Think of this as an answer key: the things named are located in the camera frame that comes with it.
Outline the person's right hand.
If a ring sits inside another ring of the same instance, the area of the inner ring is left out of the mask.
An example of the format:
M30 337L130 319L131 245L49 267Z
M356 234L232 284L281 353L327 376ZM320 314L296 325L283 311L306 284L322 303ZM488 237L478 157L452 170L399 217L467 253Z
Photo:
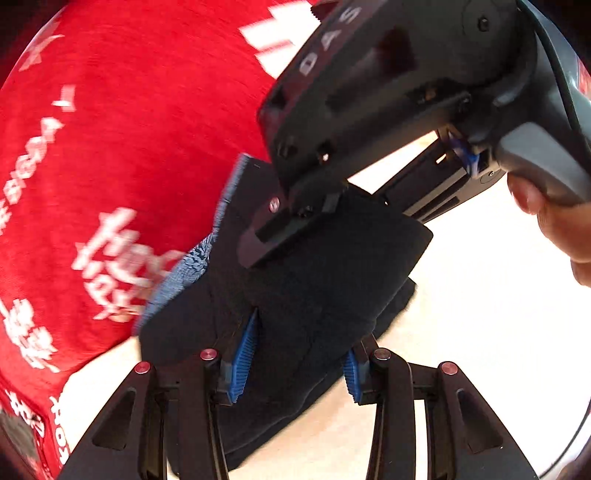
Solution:
M519 208L535 216L542 234L568 256L575 280L590 287L590 204L565 207L552 203L532 182L514 174L508 176L507 184Z

